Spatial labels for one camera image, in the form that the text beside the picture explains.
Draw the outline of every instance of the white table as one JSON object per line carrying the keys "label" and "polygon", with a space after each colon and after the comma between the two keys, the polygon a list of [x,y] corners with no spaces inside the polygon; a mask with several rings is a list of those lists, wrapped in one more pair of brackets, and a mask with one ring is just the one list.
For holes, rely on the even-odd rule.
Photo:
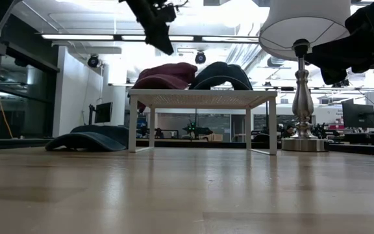
{"label": "white table", "polygon": [[[246,149],[277,154],[277,105],[276,91],[233,91],[233,90],[129,90],[131,111],[129,119],[129,151],[136,153],[154,148],[155,109],[245,109]],[[136,149],[137,103],[151,109],[149,120],[149,147]],[[269,152],[252,149],[251,110],[263,103],[269,103]]]}

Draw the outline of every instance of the wall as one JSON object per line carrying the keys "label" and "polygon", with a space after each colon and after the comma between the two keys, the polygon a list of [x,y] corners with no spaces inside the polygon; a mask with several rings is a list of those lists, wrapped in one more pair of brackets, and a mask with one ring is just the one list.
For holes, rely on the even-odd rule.
{"label": "wall", "polygon": [[89,104],[99,104],[103,78],[71,56],[68,49],[58,50],[60,72],[56,81],[53,136],[69,133],[88,123]]}
{"label": "wall", "polygon": [[109,86],[110,83],[125,84],[127,81],[127,69],[121,59],[116,56],[112,64],[103,66],[102,102],[112,102],[110,123],[105,125],[123,125],[125,121],[125,102],[128,100],[124,86]]}

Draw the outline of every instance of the table leg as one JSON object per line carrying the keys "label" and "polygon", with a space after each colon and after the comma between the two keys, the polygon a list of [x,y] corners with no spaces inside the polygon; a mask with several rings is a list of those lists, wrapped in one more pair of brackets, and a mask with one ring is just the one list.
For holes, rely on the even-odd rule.
{"label": "table leg", "polygon": [[246,109],[246,123],[245,123],[245,130],[246,130],[246,149],[250,150],[252,149],[252,138],[251,138],[251,109]]}
{"label": "table leg", "polygon": [[138,97],[131,96],[131,109],[129,111],[129,152],[136,152],[136,121],[138,117]]}
{"label": "table leg", "polygon": [[277,154],[277,100],[269,99],[269,154]]}
{"label": "table leg", "polygon": [[155,108],[150,107],[149,112],[149,147],[154,147],[155,145]]}

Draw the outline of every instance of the security camera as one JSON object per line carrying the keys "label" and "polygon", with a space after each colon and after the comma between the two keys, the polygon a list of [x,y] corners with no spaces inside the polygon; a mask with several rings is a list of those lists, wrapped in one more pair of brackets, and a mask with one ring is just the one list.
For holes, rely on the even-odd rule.
{"label": "security camera", "polygon": [[90,55],[88,60],[88,66],[91,68],[98,68],[102,65],[102,61],[99,59],[99,55]]}
{"label": "security camera", "polygon": [[195,63],[196,64],[204,64],[206,62],[206,55],[205,52],[199,51],[195,56]]}

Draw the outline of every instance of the lamp shade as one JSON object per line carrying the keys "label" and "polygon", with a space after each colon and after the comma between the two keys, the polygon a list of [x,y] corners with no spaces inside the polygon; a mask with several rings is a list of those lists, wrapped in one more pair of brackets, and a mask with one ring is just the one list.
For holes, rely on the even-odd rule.
{"label": "lamp shade", "polygon": [[351,0],[271,0],[259,42],[274,57],[297,60],[294,42],[305,39],[316,46],[349,36],[344,27]]}

